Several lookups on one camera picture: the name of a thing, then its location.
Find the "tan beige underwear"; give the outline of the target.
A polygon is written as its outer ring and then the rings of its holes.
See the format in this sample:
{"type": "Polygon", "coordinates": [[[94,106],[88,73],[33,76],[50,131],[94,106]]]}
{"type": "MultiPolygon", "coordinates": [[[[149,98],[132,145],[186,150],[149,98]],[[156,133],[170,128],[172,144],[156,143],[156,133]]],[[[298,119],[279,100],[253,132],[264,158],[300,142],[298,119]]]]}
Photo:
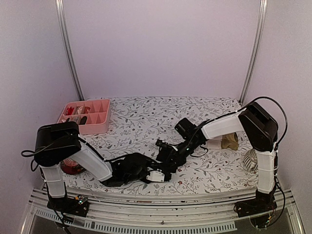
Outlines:
{"type": "Polygon", "coordinates": [[[213,139],[210,139],[207,143],[208,148],[210,149],[231,149],[238,150],[238,137],[236,133],[226,134],[222,136],[217,136],[213,139]]]}

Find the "black white-striped underwear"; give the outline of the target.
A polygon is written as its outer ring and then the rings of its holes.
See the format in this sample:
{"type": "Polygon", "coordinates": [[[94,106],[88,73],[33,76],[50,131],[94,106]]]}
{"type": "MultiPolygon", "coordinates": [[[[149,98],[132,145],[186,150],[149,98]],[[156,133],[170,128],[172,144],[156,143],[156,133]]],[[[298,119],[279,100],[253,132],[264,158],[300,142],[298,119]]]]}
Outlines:
{"type": "Polygon", "coordinates": [[[174,162],[157,162],[154,160],[152,162],[152,168],[162,172],[165,176],[169,176],[177,172],[178,166],[174,162]]]}

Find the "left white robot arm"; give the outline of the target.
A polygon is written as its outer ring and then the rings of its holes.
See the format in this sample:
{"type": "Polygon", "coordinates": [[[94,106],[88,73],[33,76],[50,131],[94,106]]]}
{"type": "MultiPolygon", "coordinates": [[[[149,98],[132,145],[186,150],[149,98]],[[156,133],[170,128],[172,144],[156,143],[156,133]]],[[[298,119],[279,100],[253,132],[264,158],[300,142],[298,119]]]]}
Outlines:
{"type": "Polygon", "coordinates": [[[79,135],[74,122],[41,126],[37,131],[34,160],[43,171],[53,203],[63,212],[73,206],[71,198],[65,195],[66,186],[60,169],[60,163],[68,158],[106,187],[119,187],[136,180],[146,182],[148,170],[156,165],[156,161],[140,153],[104,159],[79,135]]]}

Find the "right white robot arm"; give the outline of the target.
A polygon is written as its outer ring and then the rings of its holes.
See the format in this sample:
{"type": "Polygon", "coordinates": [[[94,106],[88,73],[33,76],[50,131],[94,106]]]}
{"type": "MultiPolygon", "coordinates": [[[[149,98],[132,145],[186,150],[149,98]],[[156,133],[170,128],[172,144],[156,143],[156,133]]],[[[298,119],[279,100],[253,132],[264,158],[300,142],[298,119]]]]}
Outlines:
{"type": "Polygon", "coordinates": [[[170,145],[160,139],[157,140],[159,153],[156,159],[176,166],[185,164],[186,158],[208,140],[226,134],[245,132],[257,156],[257,190],[262,193],[253,200],[252,208],[255,212],[261,213],[270,206],[271,198],[267,194],[275,188],[278,124],[257,102],[254,101],[238,111],[204,121],[199,125],[194,125],[184,118],[177,123],[175,130],[184,141],[178,145],[170,145]]]}

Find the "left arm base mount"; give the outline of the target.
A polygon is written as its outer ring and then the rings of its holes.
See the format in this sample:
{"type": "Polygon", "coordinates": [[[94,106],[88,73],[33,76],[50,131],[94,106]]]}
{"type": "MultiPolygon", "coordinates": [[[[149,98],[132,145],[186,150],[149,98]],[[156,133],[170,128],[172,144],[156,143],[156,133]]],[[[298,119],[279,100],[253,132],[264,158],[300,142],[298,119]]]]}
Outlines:
{"type": "Polygon", "coordinates": [[[61,198],[53,198],[48,193],[49,202],[47,207],[62,214],[69,214],[75,216],[86,217],[89,211],[90,203],[87,197],[77,195],[73,198],[65,196],[61,198]]]}

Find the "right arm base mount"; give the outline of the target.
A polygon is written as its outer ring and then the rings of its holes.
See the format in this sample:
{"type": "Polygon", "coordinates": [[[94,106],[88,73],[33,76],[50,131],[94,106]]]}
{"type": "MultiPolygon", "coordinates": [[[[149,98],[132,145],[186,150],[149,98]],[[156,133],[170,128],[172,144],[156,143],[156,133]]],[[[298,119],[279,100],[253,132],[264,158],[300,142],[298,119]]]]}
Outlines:
{"type": "Polygon", "coordinates": [[[266,194],[256,190],[255,198],[236,202],[234,204],[234,212],[237,213],[238,217],[268,212],[276,208],[277,204],[274,199],[274,191],[266,194]]]}

